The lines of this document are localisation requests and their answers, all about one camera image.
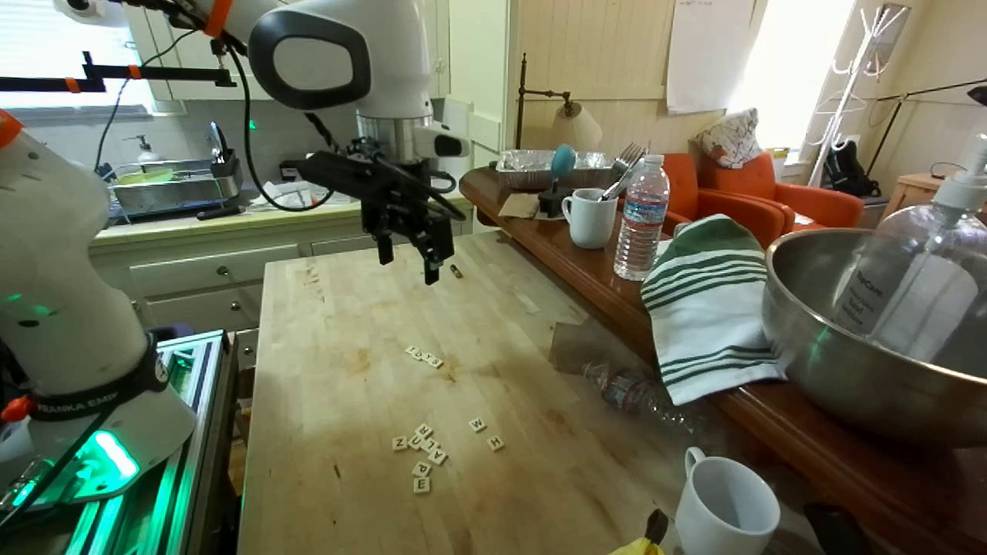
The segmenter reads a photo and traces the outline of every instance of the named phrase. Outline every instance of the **striped dish towel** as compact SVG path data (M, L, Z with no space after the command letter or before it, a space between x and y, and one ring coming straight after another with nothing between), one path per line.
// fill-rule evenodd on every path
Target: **striped dish towel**
M688 223L640 288L661 378L676 408L778 378L761 330L764 252L729 216Z

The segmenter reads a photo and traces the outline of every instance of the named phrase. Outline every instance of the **metal mixing bowl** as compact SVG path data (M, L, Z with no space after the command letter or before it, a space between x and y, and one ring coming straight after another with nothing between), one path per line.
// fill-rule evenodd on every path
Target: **metal mixing bowl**
M902 358L829 321L839 276L862 239L861 227L827 227L772 244L764 332L789 381L874 435L931 448L987 443L987 314L969 314L934 360Z

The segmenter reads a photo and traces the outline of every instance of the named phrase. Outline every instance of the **clear plastic container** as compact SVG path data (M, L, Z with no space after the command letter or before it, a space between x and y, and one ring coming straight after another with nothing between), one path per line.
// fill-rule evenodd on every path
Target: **clear plastic container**
M987 195L984 163L987 151L970 172L951 175L927 206L878 223L836 288L836 325L920 360L942 355L969 311L984 304L987 227L974 216Z
M657 423L680 437L693 437L693 426L673 408L667 390L655 377L614 365L585 365L582 377L594 381L607 408Z
M661 155L645 155L623 195L614 270L645 281L657 263L661 225L668 206L668 175Z

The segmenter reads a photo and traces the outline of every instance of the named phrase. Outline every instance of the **white mug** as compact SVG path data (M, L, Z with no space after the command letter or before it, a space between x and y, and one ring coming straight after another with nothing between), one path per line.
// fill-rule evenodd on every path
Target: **white mug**
M686 450L686 488L676 509L676 538L686 555L759 555L778 532L774 491L729 455Z
M561 202L568 239L582 251L601 251L614 239L618 199L603 202L603 188L577 188Z

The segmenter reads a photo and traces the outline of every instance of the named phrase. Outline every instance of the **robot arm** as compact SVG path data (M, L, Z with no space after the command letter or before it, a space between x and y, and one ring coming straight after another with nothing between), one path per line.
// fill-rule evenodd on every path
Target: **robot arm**
M319 151L303 163L303 175L361 199L364 227L376 239L382 263L390 258L395 230L421 252L424 281L439 277L453 252L457 213L432 191L429 163L436 155L460 155L461 142L429 125L424 40L412 0L220 0L226 18L209 16L213 5L128 3L209 28L231 49L246 40L258 83L290 108L352 103L361 132L371 132L382 155ZM31 415L0 430L0 483L21 491L0 501L4 538L7 523L65 476L69 461L81 455L75 443L91 443L96 432L111 440L96 440L87 455L87 470L101 470L100 478L69 471L87 482L75 501L109 497L182 448L195 415L166 390L154 343L128 300L87 258L87 244L106 223L101 181L35 142L4 112L0 199L0 227L9 239L0 244L0 258L9 263L0 270L0 343L9 344L35 399ZM49 455L58 455L52 470L21 476L28 461L35 466Z
M432 191L436 158L461 155L461 138L432 125L424 28L416 0L271 0L196 3L196 21L231 47L246 43L252 76L290 108L353 106L371 151L319 151L298 172L361 202L364 230L390 263L403 236L424 264L424 285L453 256L450 218L461 213Z

